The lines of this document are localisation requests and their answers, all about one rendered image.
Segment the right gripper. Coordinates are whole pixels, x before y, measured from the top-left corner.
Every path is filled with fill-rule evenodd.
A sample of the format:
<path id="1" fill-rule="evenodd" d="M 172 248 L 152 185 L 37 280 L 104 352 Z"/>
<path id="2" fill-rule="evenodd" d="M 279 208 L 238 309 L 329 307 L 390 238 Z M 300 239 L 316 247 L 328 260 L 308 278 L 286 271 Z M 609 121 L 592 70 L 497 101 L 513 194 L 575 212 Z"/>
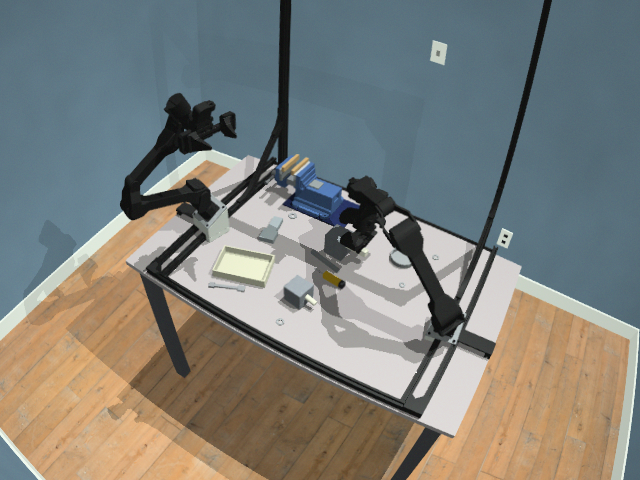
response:
<path id="1" fill-rule="evenodd" d="M 226 137 L 237 138 L 237 134 L 235 133 L 236 116 L 235 113 L 231 111 L 219 116 L 220 123 L 213 125 L 212 119 L 206 119 L 199 123 L 200 125 L 198 125 L 197 129 L 192 125 L 190 119 L 187 122 L 187 131 L 178 135 L 179 151 L 184 155 L 192 152 L 212 150 L 212 147 L 204 140 L 219 131 L 221 131 Z M 231 128 L 231 125 L 233 128 Z"/>

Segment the dark blue mat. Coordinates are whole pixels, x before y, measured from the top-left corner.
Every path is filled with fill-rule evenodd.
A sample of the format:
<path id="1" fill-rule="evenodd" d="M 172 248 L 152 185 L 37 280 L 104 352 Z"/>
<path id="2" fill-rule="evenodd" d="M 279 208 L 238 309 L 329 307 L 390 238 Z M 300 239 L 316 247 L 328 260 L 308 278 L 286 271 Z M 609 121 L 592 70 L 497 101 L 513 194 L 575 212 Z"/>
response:
<path id="1" fill-rule="evenodd" d="M 294 207 L 292 206 L 292 201 L 294 200 L 294 196 L 295 196 L 295 193 L 293 193 L 293 194 L 292 194 L 292 195 L 291 195 L 291 196 L 290 196 L 290 197 L 289 197 L 289 198 L 288 198 L 288 199 L 283 203 L 283 205 L 284 205 L 284 206 L 286 206 L 286 207 L 289 207 L 289 208 L 291 208 L 291 209 L 294 209 L 294 210 L 296 210 L 296 211 L 298 211 L 298 212 L 301 212 L 301 213 L 303 213 L 303 214 L 306 214 L 306 215 L 308 215 L 308 216 L 310 216 L 310 217 L 313 217 L 313 218 L 315 218 L 315 219 L 318 219 L 318 220 L 320 220 L 320 221 L 322 221 L 322 222 L 325 222 L 325 223 L 327 223 L 327 224 L 329 224 L 329 225 L 335 226 L 336 224 L 338 224 L 338 225 L 340 225 L 340 226 L 342 226 L 342 227 L 344 227 L 344 228 L 345 228 L 345 226 L 346 226 L 347 224 L 342 224 L 342 223 L 340 223 L 339 217 L 340 217 L 341 212 L 343 212 L 343 211 L 344 211 L 346 208 L 348 208 L 348 207 L 352 207 L 352 208 L 357 208 L 357 209 L 359 209 L 359 206 L 360 206 L 360 205 L 358 205 L 358 204 L 355 204 L 355 203 L 353 203 L 353 202 L 350 202 L 350 201 L 348 201 L 348 200 L 345 200 L 345 199 L 344 199 L 344 200 L 343 200 L 343 203 L 341 203 L 341 205 L 336 209 L 336 211 L 335 211 L 331 216 L 329 215 L 329 218 L 328 218 L 327 220 L 323 220 L 323 219 L 321 219 L 321 218 L 320 218 L 320 216 L 319 216 L 319 217 L 315 217 L 315 216 L 313 216 L 313 215 L 311 215 L 311 214 L 308 214 L 308 213 L 306 213 L 306 212 L 303 212 L 303 211 L 299 210 L 298 208 L 294 208 Z"/>

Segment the beige shallow open tray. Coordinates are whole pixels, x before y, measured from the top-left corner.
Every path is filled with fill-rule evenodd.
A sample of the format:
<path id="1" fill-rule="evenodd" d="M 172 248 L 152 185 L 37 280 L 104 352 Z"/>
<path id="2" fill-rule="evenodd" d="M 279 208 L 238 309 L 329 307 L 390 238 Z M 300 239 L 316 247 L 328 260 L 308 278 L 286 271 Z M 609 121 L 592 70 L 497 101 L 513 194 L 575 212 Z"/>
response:
<path id="1" fill-rule="evenodd" d="M 212 270 L 213 276 L 265 288 L 275 263 L 272 257 L 271 254 L 224 245 Z"/>

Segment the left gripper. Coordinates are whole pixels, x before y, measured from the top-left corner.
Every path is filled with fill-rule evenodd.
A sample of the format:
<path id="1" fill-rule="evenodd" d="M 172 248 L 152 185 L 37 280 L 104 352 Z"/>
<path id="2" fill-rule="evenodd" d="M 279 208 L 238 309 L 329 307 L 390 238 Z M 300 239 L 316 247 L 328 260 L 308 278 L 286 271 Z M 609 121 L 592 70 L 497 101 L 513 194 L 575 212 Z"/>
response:
<path id="1" fill-rule="evenodd" d="M 375 231 L 377 227 L 375 223 L 379 224 L 379 228 L 382 229 L 382 219 L 378 214 L 374 217 L 366 217 L 360 214 L 359 211 L 355 214 L 355 217 L 357 217 L 357 224 L 356 226 L 353 225 L 353 228 L 355 228 L 356 231 L 354 231 L 353 233 L 349 231 L 341 236 L 340 244 L 353 251 L 356 251 L 356 253 L 359 254 L 362 249 L 365 248 L 373 239 L 373 237 L 375 237 L 375 235 L 378 233 L 377 231 Z"/>

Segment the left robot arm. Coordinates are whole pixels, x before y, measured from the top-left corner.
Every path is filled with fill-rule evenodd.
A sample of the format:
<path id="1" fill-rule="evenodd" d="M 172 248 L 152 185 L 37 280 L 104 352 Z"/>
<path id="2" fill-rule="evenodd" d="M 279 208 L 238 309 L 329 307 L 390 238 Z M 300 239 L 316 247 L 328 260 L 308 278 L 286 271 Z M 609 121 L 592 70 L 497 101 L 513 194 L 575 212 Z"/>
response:
<path id="1" fill-rule="evenodd" d="M 343 214 L 340 214 L 340 223 L 349 223 L 356 226 L 357 217 L 355 217 L 355 214 L 358 211 L 366 217 L 374 217 L 377 213 L 380 217 L 382 216 L 382 229 L 384 235 L 394 248 L 396 247 L 399 252 L 408 257 L 416 274 L 418 277 L 420 276 L 419 279 L 430 298 L 428 308 L 431 315 L 434 314 L 431 316 L 431 323 L 434 328 L 433 331 L 437 332 L 441 337 L 446 334 L 446 336 L 453 337 L 454 332 L 457 329 L 456 327 L 466 321 L 466 319 L 458 302 L 452 297 L 449 297 L 449 295 L 445 295 L 445 292 L 423 251 L 424 238 L 420 232 L 421 228 L 418 222 L 409 210 L 398 206 L 392 197 L 387 197 L 380 192 L 377 189 L 377 185 L 374 180 L 372 178 L 371 180 L 370 178 L 365 176 L 360 180 L 355 179 L 354 177 L 349 179 L 349 183 L 346 188 L 348 193 L 350 191 L 348 197 L 354 201 L 356 200 L 355 202 L 360 204 L 360 206 L 359 209 L 349 207 L 343 211 L 344 213 L 341 212 L 341 214 Z M 374 187 L 377 190 L 375 190 Z M 374 207 L 376 207 L 376 209 Z M 408 218 L 389 229 L 388 233 L 384 227 L 384 217 L 394 211 L 397 211 Z"/>

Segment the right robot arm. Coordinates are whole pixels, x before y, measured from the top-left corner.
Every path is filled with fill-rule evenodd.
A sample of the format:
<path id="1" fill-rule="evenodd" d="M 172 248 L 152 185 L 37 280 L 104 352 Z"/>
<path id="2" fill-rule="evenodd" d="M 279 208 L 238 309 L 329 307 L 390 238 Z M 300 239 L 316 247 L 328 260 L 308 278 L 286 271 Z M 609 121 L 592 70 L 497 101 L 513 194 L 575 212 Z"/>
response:
<path id="1" fill-rule="evenodd" d="M 208 100 L 195 105 L 193 111 L 191 111 L 190 104 L 181 93 L 176 93 L 169 98 L 164 108 L 164 111 L 169 114 L 165 128 L 158 136 L 155 146 L 131 174 L 125 178 L 120 207 L 130 220 L 139 219 L 145 216 L 150 210 L 188 202 L 198 211 L 198 214 L 208 222 L 220 209 L 220 207 L 211 200 L 210 189 L 196 178 L 186 180 L 186 184 L 182 188 L 151 195 L 140 194 L 140 185 L 151 172 L 167 155 L 179 149 L 178 135 L 184 132 L 184 129 L 187 130 L 188 120 L 192 117 L 190 121 L 196 129 L 198 125 L 200 125 L 199 123 L 206 119 L 212 119 L 213 121 L 211 111 L 215 110 L 215 106 L 213 101 Z"/>

